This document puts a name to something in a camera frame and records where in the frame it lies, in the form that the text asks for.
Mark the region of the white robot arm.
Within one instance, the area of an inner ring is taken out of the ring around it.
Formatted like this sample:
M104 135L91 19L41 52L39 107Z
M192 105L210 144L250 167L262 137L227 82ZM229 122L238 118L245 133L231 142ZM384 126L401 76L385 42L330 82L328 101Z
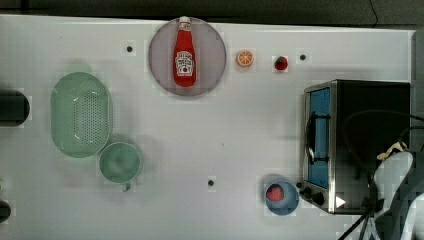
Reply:
M376 214L381 240L423 240L423 153L400 152L375 172L382 210Z

